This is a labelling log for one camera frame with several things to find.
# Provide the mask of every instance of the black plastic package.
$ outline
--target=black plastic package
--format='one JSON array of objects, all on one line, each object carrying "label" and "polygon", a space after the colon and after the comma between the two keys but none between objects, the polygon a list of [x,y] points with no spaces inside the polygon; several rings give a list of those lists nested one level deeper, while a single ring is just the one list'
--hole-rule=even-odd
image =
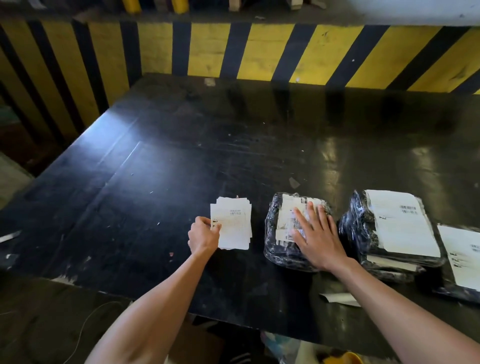
[{"label": "black plastic package", "polygon": [[[304,203],[307,203],[308,197],[299,196],[298,194],[279,192],[273,196],[273,200],[270,203],[268,214],[265,219],[264,255],[268,260],[282,267],[304,272],[318,272],[319,270],[310,264],[294,242],[279,241],[276,239],[278,212],[282,207],[284,194],[299,197]],[[324,200],[321,201],[325,208],[325,212],[330,215],[330,205]]]},{"label": "black plastic package", "polygon": [[[426,215],[421,200],[419,198],[417,200],[422,213]],[[442,246],[438,232],[433,228],[432,231],[437,243]],[[358,260],[367,271],[381,280],[398,283],[410,282],[414,280],[415,275],[425,271],[423,267],[440,267],[445,262],[444,258],[392,253],[381,248],[375,232],[375,217],[368,208],[365,191],[360,193],[354,191],[348,211],[338,222],[338,234],[347,255]],[[413,269],[379,266],[368,261],[367,255],[410,263],[413,265]]]},{"label": "black plastic package", "polygon": [[[452,228],[473,231],[476,233],[480,232],[480,230],[477,228],[470,228],[465,226]],[[475,246],[474,249],[475,252],[480,254],[480,249],[477,246]],[[455,251],[448,251],[447,254],[449,254],[452,259],[449,259],[449,262],[442,267],[443,286],[435,288],[433,291],[435,293],[440,293],[446,296],[457,298],[459,300],[480,303],[480,291],[477,291],[473,288],[459,286],[455,281],[452,264],[459,264],[460,266],[462,266],[463,263],[461,257],[459,257]]]}]

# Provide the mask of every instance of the wall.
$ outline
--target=wall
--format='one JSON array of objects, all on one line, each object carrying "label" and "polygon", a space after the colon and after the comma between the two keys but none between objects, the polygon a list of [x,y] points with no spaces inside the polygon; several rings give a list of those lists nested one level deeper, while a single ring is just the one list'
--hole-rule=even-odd
[{"label": "wall", "polygon": [[73,141],[143,73],[480,94],[480,28],[2,21],[0,95]]}]

